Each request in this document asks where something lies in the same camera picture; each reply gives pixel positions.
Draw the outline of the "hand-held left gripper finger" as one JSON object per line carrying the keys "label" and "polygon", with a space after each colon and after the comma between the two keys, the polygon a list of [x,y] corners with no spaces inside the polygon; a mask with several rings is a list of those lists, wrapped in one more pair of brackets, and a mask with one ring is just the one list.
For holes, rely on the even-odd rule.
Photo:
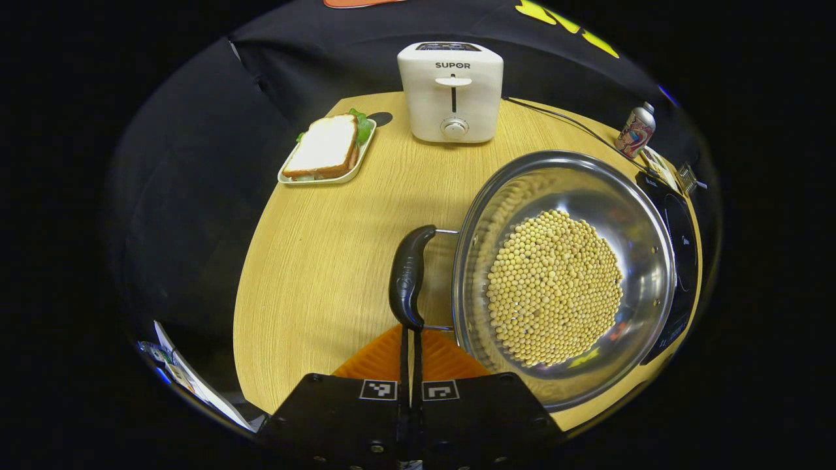
{"label": "hand-held left gripper finger", "polygon": [[334,373],[308,373],[260,427],[260,443],[289,468],[400,468],[407,359],[408,333],[396,325]]}
{"label": "hand-held left gripper finger", "polygon": [[415,336],[413,441],[426,469],[528,469],[564,432],[513,372],[490,374],[439,331]]}

